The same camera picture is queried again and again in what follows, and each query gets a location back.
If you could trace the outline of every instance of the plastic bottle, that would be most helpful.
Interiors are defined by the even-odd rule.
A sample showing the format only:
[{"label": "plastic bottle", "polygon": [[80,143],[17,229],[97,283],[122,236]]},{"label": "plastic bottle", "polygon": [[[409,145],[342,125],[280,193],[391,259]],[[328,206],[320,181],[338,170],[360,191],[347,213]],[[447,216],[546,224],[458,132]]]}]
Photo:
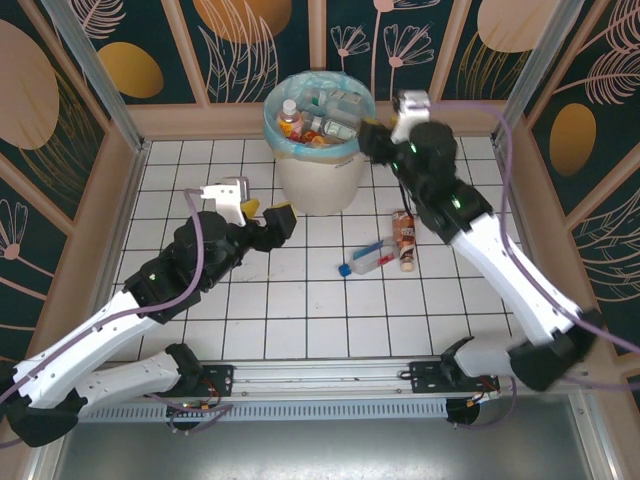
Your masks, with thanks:
[{"label": "plastic bottle", "polygon": [[379,242],[356,251],[349,262],[338,267],[343,277],[357,273],[364,275],[399,256],[398,245],[393,238],[385,238]]},{"label": "plastic bottle", "polygon": [[324,108],[329,114],[329,109],[342,110],[356,118],[362,118],[364,108],[362,96],[358,93],[347,92],[345,90],[333,89],[323,90],[322,88],[307,88],[304,91],[307,101],[313,105]]},{"label": "plastic bottle", "polygon": [[290,140],[299,141],[302,135],[304,121],[298,112],[296,102],[288,99],[282,103],[282,110],[278,113],[278,125],[284,136]]},{"label": "plastic bottle", "polygon": [[338,120],[334,120],[328,116],[316,117],[309,112],[302,112],[302,118],[304,122],[304,130],[318,132],[329,141],[337,140],[342,143],[355,138],[358,134],[357,128]]}]

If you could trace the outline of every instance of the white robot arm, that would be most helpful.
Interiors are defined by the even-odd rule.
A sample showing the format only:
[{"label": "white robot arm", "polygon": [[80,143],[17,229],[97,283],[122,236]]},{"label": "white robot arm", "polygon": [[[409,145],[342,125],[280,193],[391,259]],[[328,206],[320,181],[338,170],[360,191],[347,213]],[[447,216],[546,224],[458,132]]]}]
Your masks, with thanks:
[{"label": "white robot arm", "polygon": [[400,92],[394,107],[398,117],[393,131],[373,121],[362,122],[360,149],[372,163],[391,166],[420,220],[487,278],[513,309],[527,337],[519,343],[493,337],[461,339],[442,355],[442,372],[454,384],[465,377],[510,375],[534,390],[546,390],[582,359],[595,339],[549,298],[596,326],[603,324],[600,314],[583,312],[508,239],[507,247],[521,267],[510,258],[491,206],[456,177],[457,143],[447,125],[430,121],[426,92]]}]

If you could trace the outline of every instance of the light blue trash bag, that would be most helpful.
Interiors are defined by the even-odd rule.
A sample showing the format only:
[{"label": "light blue trash bag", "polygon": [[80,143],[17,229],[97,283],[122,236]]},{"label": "light blue trash bag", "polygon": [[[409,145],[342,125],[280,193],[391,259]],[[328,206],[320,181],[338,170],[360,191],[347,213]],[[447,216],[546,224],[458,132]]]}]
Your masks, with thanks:
[{"label": "light blue trash bag", "polygon": [[314,148],[298,142],[291,141],[284,137],[276,117],[282,110],[282,102],[288,98],[296,101],[303,98],[303,92],[307,88],[322,88],[332,90],[338,88],[348,92],[359,93],[365,112],[370,117],[375,117],[376,106],[367,87],[361,82],[345,75],[343,72],[302,72],[287,77],[280,82],[267,96],[264,102],[264,137],[269,146],[278,152],[299,160],[323,162],[330,159],[345,158],[355,155],[358,151],[358,140],[349,140],[341,145],[330,147]]}]

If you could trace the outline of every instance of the white tile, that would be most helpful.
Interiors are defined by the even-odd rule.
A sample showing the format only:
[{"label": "white tile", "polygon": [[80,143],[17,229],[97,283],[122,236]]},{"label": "white tile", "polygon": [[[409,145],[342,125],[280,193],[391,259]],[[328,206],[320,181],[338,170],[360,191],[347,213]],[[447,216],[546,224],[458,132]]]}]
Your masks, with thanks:
[{"label": "white tile", "polygon": [[420,280],[384,282],[389,315],[424,315],[424,295]]},{"label": "white tile", "polygon": [[389,356],[386,317],[351,318],[348,327],[350,357]]},{"label": "white tile", "polygon": [[148,165],[177,164],[180,158],[182,142],[153,142]]},{"label": "white tile", "polygon": [[212,163],[209,167],[207,185],[219,183],[223,178],[239,177],[241,171],[242,165],[240,163],[227,163],[221,165]]},{"label": "white tile", "polygon": [[173,234],[175,231],[187,223],[186,219],[169,219],[164,227],[164,236],[162,238],[162,248],[166,248],[171,242],[173,242]]},{"label": "white tile", "polygon": [[471,184],[471,174],[466,160],[456,160],[456,176],[463,182]]},{"label": "white tile", "polygon": [[344,282],[307,284],[309,317],[344,317]]},{"label": "white tile", "polygon": [[354,282],[347,280],[347,315],[349,317],[386,314],[382,281]]},{"label": "white tile", "polygon": [[503,312],[502,299],[485,278],[463,278],[462,294],[467,313]]},{"label": "white tile", "polygon": [[309,358],[344,358],[349,355],[346,319],[310,318],[307,328]]},{"label": "white tile", "polygon": [[485,335],[486,337],[509,337],[507,316],[502,314],[469,315],[471,335]]},{"label": "white tile", "polygon": [[464,145],[464,153],[469,160],[495,158],[489,137],[462,137],[462,144]]},{"label": "white tile", "polygon": [[200,188],[206,186],[209,176],[209,165],[180,165],[176,176],[174,190],[185,188]]},{"label": "white tile", "polygon": [[264,358],[265,320],[229,320],[224,339],[224,360]]},{"label": "white tile", "polygon": [[244,141],[244,163],[273,162],[273,151],[263,138]]},{"label": "white tile", "polygon": [[511,329],[511,336],[518,340],[526,340],[527,335],[524,333],[522,324],[518,321],[513,313],[507,313],[507,321],[509,322],[509,328]]},{"label": "white tile", "polygon": [[244,140],[216,140],[211,163],[241,163],[243,149]]},{"label": "white tile", "polygon": [[453,248],[448,245],[424,245],[418,247],[420,272],[423,278],[457,277]]},{"label": "white tile", "polygon": [[422,284],[429,315],[465,313],[460,282],[457,279],[427,279]]},{"label": "white tile", "polygon": [[269,254],[249,250],[242,259],[242,265],[231,271],[231,281],[266,282],[269,272]]},{"label": "white tile", "polygon": [[469,336],[467,317],[464,315],[430,316],[429,331],[433,355],[441,355],[458,340]]},{"label": "white tile", "polygon": [[184,343],[201,362],[221,360],[224,322],[187,322]]},{"label": "white tile", "polygon": [[309,246],[342,245],[342,222],[339,216],[307,217],[307,230]]},{"label": "white tile", "polygon": [[345,246],[366,247],[378,241],[378,221],[374,215],[342,217]]},{"label": "white tile", "polygon": [[275,248],[269,259],[269,281],[305,280],[307,253],[304,248]]},{"label": "white tile", "polygon": [[166,218],[171,192],[140,192],[133,218]]},{"label": "white tile", "polygon": [[419,218],[416,218],[416,243],[418,245],[444,245],[442,239],[425,227]]},{"label": "white tile", "polygon": [[213,140],[189,140],[182,145],[180,163],[211,163]]},{"label": "white tile", "polygon": [[173,190],[177,170],[176,165],[148,165],[140,190]]},{"label": "white tile", "polygon": [[304,318],[267,320],[267,359],[305,358],[306,341]]},{"label": "white tile", "polygon": [[249,179],[250,188],[273,188],[272,163],[245,163],[242,176]]},{"label": "white tile", "polygon": [[227,318],[265,318],[266,283],[232,283]]},{"label": "white tile", "polygon": [[167,322],[155,330],[148,332],[142,338],[140,358],[147,358],[167,348],[172,343],[182,343],[184,322]]},{"label": "white tile", "polygon": [[[476,187],[484,198],[491,204],[493,210],[500,212],[502,207],[502,187],[493,185],[480,185]],[[507,199],[507,212],[511,211],[511,206]]]},{"label": "white tile", "polygon": [[283,247],[305,247],[307,245],[307,218],[298,217],[291,238],[284,242]]},{"label": "white tile", "polygon": [[461,277],[482,277],[480,271],[461,253],[455,252],[458,272]]},{"label": "white tile", "polygon": [[252,190],[251,198],[256,198],[260,202],[260,206],[256,211],[256,217],[262,217],[264,211],[273,205],[273,190]]},{"label": "white tile", "polygon": [[[197,197],[193,197],[193,202],[196,205],[198,211],[201,211],[204,207],[204,200],[198,199]],[[175,191],[173,192],[173,196],[171,197],[171,205],[169,206],[169,218],[184,218],[187,219],[191,216],[191,211],[189,210],[189,204],[187,200],[184,198],[182,192]]]},{"label": "white tile", "polygon": [[158,250],[162,244],[166,220],[134,220],[131,222],[127,250]]},{"label": "white tile", "polygon": [[126,279],[140,270],[144,263],[157,256],[158,250],[130,250],[124,252],[117,282],[124,283]]},{"label": "white tile", "polygon": [[202,294],[199,303],[189,308],[189,320],[224,320],[227,316],[229,285],[219,284]]},{"label": "white tile", "polygon": [[458,144],[458,149],[456,150],[456,160],[464,157],[464,148],[462,146],[462,140],[460,137],[456,137],[456,143]]},{"label": "white tile", "polygon": [[307,277],[309,280],[339,280],[338,267],[342,265],[342,247],[307,249]]},{"label": "white tile", "polygon": [[301,318],[306,315],[307,293],[304,282],[269,283],[269,318]]},{"label": "white tile", "polygon": [[138,360],[138,354],[140,353],[141,338],[132,338],[124,345],[118,348],[118,351],[113,354],[107,362],[135,362]]},{"label": "white tile", "polygon": [[360,179],[360,187],[373,187],[373,177],[371,176],[371,167],[368,163],[362,169],[362,178]]},{"label": "white tile", "polygon": [[431,355],[427,317],[389,317],[391,355]]},{"label": "white tile", "polygon": [[373,203],[373,188],[360,187],[353,202],[345,208],[344,215],[374,215],[376,206]]},{"label": "white tile", "polygon": [[478,185],[502,185],[502,177],[495,160],[476,160],[467,162],[471,172],[471,182]]},{"label": "white tile", "polygon": [[390,167],[373,166],[373,184],[376,187],[398,187],[398,179]]},{"label": "white tile", "polygon": [[514,243],[520,242],[520,234],[518,233],[518,229],[516,228],[516,222],[513,219],[512,213],[507,214],[507,233],[511,237],[511,240],[514,241]]},{"label": "white tile", "polygon": [[398,187],[376,187],[375,197],[378,215],[391,215],[393,212],[404,210]]}]

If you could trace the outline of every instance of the bottle cap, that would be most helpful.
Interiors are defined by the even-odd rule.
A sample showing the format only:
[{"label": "bottle cap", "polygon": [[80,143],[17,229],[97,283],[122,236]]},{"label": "bottle cap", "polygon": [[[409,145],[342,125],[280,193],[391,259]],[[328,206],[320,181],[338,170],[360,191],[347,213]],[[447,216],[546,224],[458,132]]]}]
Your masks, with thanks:
[{"label": "bottle cap", "polygon": [[296,113],[297,110],[295,100],[288,99],[282,102],[282,111],[285,115],[293,115],[294,113]]},{"label": "bottle cap", "polygon": [[403,272],[413,272],[415,270],[415,265],[413,262],[402,262],[400,264],[400,270]]},{"label": "bottle cap", "polygon": [[351,267],[347,263],[343,263],[338,267],[338,272],[340,272],[340,275],[343,277],[346,277],[351,275]]}]

